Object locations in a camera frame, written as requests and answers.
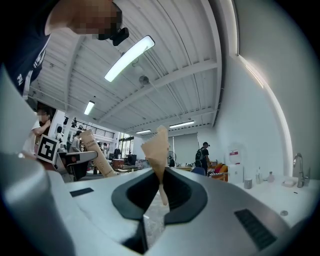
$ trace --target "black vent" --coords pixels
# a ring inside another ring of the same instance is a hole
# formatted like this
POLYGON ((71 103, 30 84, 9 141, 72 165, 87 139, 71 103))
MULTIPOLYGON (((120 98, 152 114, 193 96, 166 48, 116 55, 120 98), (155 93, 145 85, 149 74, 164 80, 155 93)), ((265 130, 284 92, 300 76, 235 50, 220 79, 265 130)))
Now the black vent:
POLYGON ((235 211, 234 214, 260 251, 277 240, 248 209, 235 211))

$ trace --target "floor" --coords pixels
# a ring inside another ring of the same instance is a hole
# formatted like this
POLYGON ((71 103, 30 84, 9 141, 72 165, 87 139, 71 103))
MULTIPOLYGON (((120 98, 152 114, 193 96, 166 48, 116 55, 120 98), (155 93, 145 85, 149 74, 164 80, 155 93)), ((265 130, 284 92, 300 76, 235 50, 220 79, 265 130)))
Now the floor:
POLYGON ((144 226, 148 247, 161 236, 165 230, 164 216, 169 212, 169 205, 163 205, 159 191, 155 195, 150 207, 144 214, 144 226))

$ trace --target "brown paper bag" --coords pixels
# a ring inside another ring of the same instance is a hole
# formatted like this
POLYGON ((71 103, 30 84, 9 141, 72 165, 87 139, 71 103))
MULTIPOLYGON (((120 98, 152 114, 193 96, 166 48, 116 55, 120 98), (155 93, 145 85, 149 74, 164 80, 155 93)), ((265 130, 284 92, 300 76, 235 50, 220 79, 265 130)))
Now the brown paper bag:
POLYGON ((168 130, 160 126, 157 134, 141 145, 146 159, 159 179, 159 192, 164 205, 168 204, 168 198, 164 191, 163 178, 165 167, 167 166, 167 155, 169 151, 168 130))
POLYGON ((98 153, 97 158, 93 160, 94 165, 102 173, 105 178, 117 175, 112 169, 100 147, 96 143, 95 137, 91 130, 86 130, 80 134, 82 141, 87 151, 96 151, 98 153))

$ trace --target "office chair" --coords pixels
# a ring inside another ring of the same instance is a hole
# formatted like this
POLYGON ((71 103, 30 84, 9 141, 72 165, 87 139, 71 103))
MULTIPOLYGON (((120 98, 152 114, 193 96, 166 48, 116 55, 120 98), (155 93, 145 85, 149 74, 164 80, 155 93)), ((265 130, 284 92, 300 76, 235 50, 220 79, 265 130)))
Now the office chair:
POLYGON ((195 173, 195 174, 200 174, 200 175, 206 176, 205 169, 203 169, 202 167, 196 167, 191 172, 195 173))

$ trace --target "man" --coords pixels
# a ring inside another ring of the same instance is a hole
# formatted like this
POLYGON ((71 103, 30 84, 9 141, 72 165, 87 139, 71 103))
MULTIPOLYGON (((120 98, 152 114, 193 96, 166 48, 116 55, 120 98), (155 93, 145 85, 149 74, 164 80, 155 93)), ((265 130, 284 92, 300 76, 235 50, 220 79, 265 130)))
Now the man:
POLYGON ((208 147, 210 147, 210 145, 208 144, 208 142, 204 142, 203 147, 200 149, 201 150, 201 165, 202 168, 205 171, 205 176, 207 176, 208 174, 208 166, 210 165, 210 160, 209 160, 209 152, 207 150, 208 147))
POLYGON ((81 133, 82 133, 82 131, 80 131, 80 130, 76 131, 76 134, 73 138, 72 144, 69 149, 69 153, 81 152, 80 151, 80 134, 81 133))
POLYGON ((17 29, 4 26, 4 65, 24 99, 30 83, 37 78, 46 53, 50 34, 69 28, 76 34, 115 35, 122 22, 121 10, 112 0, 32 0, 18 4, 9 1, 17 29))
POLYGON ((50 127, 50 118, 52 116, 51 109, 49 107, 43 107, 35 114, 37 115, 37 120, 35 121, 29 137, 26 139, 22 149, 25 153, 28 153, 31 156, 35 155, 36 136, 41 136, 46 129, 50 127), (41 121, 44 125, 40 127, 39 121, 41 121))

